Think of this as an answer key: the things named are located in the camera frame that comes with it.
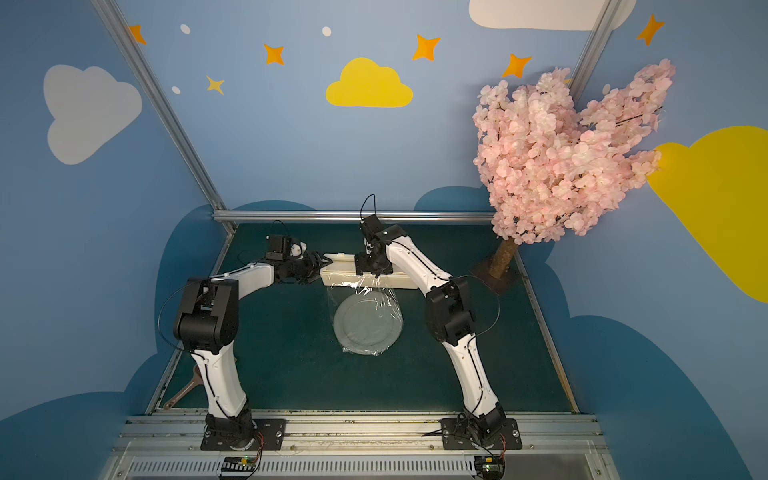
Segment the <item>cream plastic wrap dispenser box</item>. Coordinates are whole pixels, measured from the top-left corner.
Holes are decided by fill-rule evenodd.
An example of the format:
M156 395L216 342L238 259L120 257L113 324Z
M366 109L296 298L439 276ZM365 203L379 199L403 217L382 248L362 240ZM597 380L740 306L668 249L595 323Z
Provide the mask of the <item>cream plastic wrap dispenser box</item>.
M326 287L417 289L415 282L398 268L392 274L376 277L370 272L357 273L354 254L326 253L325 256L332 261L320 270Z

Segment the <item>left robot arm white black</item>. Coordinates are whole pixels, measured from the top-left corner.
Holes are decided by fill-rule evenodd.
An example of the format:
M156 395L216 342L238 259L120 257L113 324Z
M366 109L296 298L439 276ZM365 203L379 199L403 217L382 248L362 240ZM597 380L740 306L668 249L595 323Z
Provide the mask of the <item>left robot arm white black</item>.
M264 256L229 272L191 277L179 289L173 336L198 367L208 400L203 447L246 450L257 441L251 407L235 365L240 300L274 284L310 284L333 260L286 235L267 238Z

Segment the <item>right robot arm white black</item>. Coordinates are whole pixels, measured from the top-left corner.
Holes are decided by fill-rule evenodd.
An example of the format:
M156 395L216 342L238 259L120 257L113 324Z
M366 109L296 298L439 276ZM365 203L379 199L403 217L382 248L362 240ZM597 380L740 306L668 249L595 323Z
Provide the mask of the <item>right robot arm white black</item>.
M355 255L357 272L380 277L399 269L422 292L426 324L446 349L461 387L460 435L478 444L489 443L504 427L506 414L479 354L468 279L442 270L400 226L386 226L375 214L362 218L360 229L365 251Z

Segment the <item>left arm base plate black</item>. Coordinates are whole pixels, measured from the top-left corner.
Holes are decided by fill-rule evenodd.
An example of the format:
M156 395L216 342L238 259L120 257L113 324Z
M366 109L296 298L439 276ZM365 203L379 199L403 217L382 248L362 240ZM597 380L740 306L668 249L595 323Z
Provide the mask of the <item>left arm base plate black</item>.
M278 451L282 447L285 419L224 419L207 415L202 451Z

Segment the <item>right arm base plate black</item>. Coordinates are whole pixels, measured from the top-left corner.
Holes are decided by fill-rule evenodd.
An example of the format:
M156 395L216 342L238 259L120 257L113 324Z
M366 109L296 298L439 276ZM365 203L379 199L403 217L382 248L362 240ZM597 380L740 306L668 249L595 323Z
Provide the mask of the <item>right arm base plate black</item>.
M522 434L518 423L513 418L503 420L498 428L485 432L480 426L459 417L442 418L440 438L445 450L483 450L492 451L521 450Z

